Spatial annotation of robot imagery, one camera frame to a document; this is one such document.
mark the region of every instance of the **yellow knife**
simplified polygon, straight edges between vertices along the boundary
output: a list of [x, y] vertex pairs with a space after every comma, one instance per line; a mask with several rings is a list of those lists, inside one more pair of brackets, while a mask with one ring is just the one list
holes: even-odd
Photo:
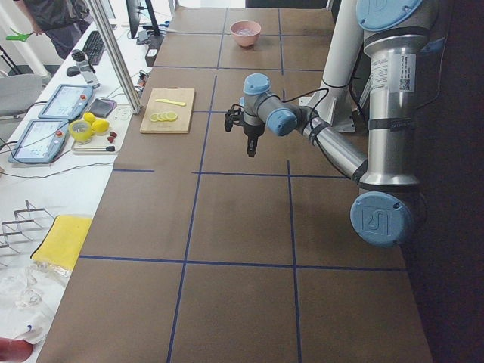
[[165, 104], [176, 104], [178, 106], [186, 106], [187, 103], [186, 102], [180, 102], [180, 101], [171, 101], [171, 100], [168, 100], [166, 98], [158, 98], [155, 100], [156, 102], [163, 102]]

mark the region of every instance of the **pink bowl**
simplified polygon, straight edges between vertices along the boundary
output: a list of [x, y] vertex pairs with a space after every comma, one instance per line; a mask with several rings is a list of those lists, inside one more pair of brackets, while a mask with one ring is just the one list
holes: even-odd
[[262, 27], [255, 21], [238, 21], [230, 28], [234, 40], [241, 47], [250, 47], [259, 39]]

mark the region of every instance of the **computer mouse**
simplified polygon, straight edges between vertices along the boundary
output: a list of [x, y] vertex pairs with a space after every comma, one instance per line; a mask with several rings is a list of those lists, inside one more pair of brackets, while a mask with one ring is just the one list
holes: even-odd
[[79, 68], [77, 66], [69, 67], [69, 68], [67, 68], [67, 71], [66, 71], [66, 74], [67, 74], [68, 77], [74, 77], [74, 76], [77, 76], [80, 73], [81, 73], [81, 71], [79, 70]]

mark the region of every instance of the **wooden cutting board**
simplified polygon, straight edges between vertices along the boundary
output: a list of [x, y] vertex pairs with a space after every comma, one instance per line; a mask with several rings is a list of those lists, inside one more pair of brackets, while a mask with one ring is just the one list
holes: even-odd
[[[157, 102], [157, 99], [185, 102], [185, 106]], [[191, 111], [195, 99], [194, 88], [154, 88], [151, 90], [148, 105], [144, 109], [143, 122], [140, 133], [142, 134], [187, 134], [190, 129]], [[173, 111], [178, 114], [176, 121], [153, 122], [150, 116], [153, 113]]]

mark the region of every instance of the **chair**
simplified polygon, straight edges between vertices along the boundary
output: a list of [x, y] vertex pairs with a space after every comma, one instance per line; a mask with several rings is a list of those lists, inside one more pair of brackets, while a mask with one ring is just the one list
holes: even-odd
[[15, 131], [22, 115], [42, 92], [42, 77], [36, 74], [8, 76], [0, 72], [0, 147]]

